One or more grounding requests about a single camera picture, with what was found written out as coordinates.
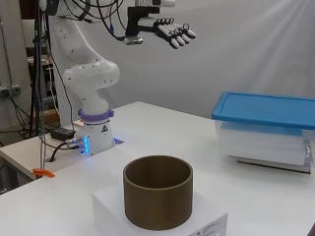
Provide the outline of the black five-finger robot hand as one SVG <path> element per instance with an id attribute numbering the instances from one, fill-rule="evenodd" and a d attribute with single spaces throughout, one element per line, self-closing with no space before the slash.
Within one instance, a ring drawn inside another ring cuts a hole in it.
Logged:
<path id="1" fill-rule="evenodd" d="M 165 40 L 172 48 L 178 49 L 189 44 L 197 37 L 188 24 L 179 25 L 174 18 L 153 18 L 159 7 L 134 6 L 127 9 L 127 28 L 124 43 L 127 45 L 142 44 L 141 32 L 150 32 Z"/>

